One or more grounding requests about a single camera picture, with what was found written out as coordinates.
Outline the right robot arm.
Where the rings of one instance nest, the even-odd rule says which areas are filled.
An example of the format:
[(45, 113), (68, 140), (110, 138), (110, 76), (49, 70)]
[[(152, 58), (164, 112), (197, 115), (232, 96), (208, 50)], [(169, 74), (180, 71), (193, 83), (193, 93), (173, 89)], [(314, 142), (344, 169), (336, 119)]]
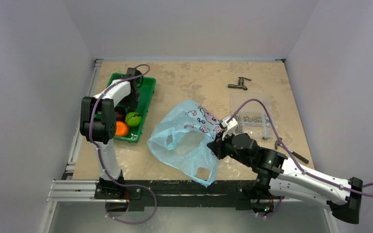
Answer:
[(346, 223), (358, 224), (363, 188), (361, 179), (348, 180), (297, 167), (293, 160), (276, 150), (261, 147), (246, 133), (216, 136), (207, 147), (218, 159), (229, 156), (257, 174), (254, 183), (239, 190), (254, 200), (272, 196), (294, 198), (314, 203)]

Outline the green fake fruit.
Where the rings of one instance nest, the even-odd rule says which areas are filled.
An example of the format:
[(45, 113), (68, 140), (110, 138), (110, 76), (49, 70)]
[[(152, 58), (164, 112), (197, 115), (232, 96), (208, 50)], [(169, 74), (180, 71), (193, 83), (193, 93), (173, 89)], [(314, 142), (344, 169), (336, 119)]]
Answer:
[(125, 117), (125, 123), (129, 127), (138, 127), (142, 121), (142, 116), (138, 112), (129, 112)]

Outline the light blue plastic bag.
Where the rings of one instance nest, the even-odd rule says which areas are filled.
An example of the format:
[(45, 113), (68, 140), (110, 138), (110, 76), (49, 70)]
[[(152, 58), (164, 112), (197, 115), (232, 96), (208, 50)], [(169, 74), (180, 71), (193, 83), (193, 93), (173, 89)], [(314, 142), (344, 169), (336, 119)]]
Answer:
[(193, 100), (185, 100), (156, 125), (147, 145), (160, 162), (208, 187), (217, 177), (218, 159), (207, 144), (221, 131), (219, 120), (211, 112)]

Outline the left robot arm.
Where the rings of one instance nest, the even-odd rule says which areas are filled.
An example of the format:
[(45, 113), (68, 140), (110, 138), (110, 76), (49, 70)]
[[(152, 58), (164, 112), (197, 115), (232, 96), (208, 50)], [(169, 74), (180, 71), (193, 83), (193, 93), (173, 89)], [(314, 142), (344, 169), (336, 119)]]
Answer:
[(93, 145), (101, 168), (96, 193), (115, 199), (125, 194), (126, 187), (113, 148), (117, 130), (115, 107), (120, 102), (129, 108), (137, 107), (138, 83), (143, 76), (137, 67), (128, 68), (125, 75), (114, 79), (101, 93), (81, 101), (79, 131)]

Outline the dark red fake fruit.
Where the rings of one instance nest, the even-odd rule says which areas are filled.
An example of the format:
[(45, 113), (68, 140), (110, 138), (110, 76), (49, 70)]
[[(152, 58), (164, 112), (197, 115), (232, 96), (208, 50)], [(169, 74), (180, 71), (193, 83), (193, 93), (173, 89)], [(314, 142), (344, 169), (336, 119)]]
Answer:
[(115, 107), (116, 121), (124, 122), (126, 118), (126, 109), (122, 106)]

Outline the orange fake fruit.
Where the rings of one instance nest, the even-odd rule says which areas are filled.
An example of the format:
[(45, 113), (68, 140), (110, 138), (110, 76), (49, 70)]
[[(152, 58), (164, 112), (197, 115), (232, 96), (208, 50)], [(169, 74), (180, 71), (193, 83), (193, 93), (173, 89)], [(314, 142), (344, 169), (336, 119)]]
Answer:
[(128, 134), (129, 134), (129, 127), (127, 126), (127, 124), (122, 121), (117, 121), (115, 136), (126, 137)]

